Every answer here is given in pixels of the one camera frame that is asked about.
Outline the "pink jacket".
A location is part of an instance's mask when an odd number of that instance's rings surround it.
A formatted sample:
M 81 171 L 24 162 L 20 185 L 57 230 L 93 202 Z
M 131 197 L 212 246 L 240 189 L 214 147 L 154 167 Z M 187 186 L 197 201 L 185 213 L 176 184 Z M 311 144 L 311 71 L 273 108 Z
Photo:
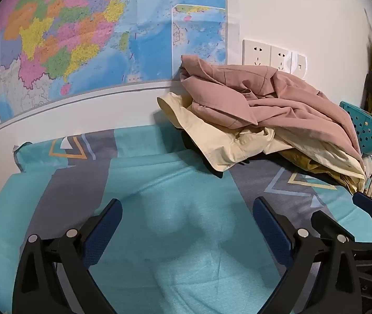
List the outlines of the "pink jacket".
M 213 65 L 197 55 L 181 60 L 181 84 L 205 121 L 229 130 L 286 129 L 361 159 L 350 116 L 304 80 L 263 65 Z

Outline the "teal perforated plastic basket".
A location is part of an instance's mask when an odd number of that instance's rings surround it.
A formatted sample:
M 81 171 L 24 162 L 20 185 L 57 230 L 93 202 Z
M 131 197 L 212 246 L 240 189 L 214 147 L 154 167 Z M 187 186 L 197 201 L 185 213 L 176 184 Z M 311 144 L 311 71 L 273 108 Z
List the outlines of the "teal perforated plastic basket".
M 339 106 L 351 117 L 361 153 L 372 155 L 372 114 L 345 101 Z

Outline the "mustard brown garment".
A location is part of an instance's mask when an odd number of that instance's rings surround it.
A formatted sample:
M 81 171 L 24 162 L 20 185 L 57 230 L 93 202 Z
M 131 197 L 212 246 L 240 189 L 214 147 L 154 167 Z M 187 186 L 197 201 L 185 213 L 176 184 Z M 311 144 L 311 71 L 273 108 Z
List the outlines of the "mustard brown garment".
M 287 161 L 293 163 L 298 168 L 312 174 L 326 174 L 348 191 L 354 194 L 357 191 L 363 191 L 365 186 L 365 175 L 360 172 L 351 172 L 350 170 L 336 167 L 332 163 L 326 165 L 320 164 L 308 157 L 297 149 L 283 150 L 279 152 Z

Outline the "white wall switch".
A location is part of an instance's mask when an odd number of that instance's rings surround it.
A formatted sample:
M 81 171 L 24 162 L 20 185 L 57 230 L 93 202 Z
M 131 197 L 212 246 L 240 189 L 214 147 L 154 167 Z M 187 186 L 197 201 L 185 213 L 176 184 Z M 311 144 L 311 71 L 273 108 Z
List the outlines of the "white wall switch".
M 292 51 L 291 74 L 304 79 L 307 73 L 307 57 L 297 51 Z

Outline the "white double wall socket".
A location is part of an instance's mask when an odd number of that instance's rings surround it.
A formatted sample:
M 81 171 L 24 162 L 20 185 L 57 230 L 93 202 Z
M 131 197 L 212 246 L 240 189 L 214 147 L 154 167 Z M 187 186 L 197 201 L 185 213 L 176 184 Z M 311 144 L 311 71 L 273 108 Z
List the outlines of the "white double wall socket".
M 291 72 L 292 52 L 259 41 L 243 40 L 243 65 L 270 66 L 282 72 Z

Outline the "cream jacket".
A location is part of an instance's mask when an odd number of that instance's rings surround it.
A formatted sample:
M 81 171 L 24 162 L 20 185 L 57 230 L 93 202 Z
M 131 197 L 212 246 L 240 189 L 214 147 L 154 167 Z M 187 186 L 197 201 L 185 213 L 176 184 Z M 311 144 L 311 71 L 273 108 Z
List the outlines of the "cream jacket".
M 288 130 L 272 128 L 229 130 L 207 123 L 190 110 L 192 99 L 170 92 L 158 98 L 158 105 L 175 128 L 185 131 L 197 151 L 217 172 L 225 172 L 261 152 L 270 154 L 297 149 L 320 164 L 364 173 L 361 163 L 337 146 Z

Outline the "colourful wall map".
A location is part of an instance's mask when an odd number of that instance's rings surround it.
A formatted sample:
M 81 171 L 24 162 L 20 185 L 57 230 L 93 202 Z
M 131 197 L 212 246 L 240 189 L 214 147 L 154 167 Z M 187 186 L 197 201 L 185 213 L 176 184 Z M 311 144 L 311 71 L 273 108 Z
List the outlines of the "colourful wall map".
M 239 61 L 239 0 L 1 0 L 0 128 L 96 90 Z

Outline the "teal grey bed sheet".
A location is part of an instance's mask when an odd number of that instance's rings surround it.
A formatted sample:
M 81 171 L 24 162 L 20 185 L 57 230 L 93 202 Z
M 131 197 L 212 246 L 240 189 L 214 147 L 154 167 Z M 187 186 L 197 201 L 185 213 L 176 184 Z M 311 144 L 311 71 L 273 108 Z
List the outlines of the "teal grey bed sheet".
M 123 217 L 90 273 L 117 313 L 257 313 L 284 272 L 251 213 L 259 196 L 296 228 L 321 210 L 372 242 L 372 218 L 344 187 L 280 155 L 216 177 L 169 124 L 25 143 L 14 160 L 19 172 L 0 192 L 4 312 L 27 238 L 79 228 L 112 199 Z

